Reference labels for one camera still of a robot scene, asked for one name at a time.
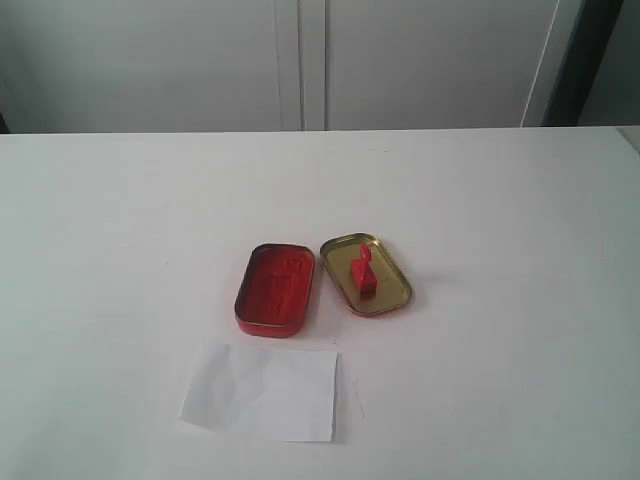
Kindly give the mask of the red ink pad tin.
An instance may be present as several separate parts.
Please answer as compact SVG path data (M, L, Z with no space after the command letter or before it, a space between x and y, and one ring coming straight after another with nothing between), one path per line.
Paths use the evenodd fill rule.
M289 338L304 326L315 270L313 252L301 245L266 243L251 253L234 304L246 334Z

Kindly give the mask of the white paper sheet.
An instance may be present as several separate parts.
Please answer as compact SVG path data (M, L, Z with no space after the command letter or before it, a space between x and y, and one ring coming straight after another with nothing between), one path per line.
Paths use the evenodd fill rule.
M338 353L209 342L201 349L179 419L220 433L285 442L330 442Z

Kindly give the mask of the white cabinet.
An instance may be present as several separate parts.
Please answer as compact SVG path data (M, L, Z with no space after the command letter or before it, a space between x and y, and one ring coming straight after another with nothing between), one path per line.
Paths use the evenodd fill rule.
M17 133L538 126L577 1L5 1Z

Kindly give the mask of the gold tin lid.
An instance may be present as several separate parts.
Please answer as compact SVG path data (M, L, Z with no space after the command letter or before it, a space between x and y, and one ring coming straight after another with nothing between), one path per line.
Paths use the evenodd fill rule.
M371 253L368 265L376 278L374 291L362 293L351 274L353 260L362 259L362 247ZM397 262L379 238L368 233L352 233L327 240L320 248L323 265L349 309L360 316L373 317L410 303L413 289Z

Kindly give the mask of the red plastic stamp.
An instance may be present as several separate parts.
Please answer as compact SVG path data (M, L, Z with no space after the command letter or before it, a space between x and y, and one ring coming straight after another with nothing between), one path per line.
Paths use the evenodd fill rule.
M372 267L372 253L367 244L359 246L359 257L350 263L351 279L360 296L371 297L377 290L377 277Z

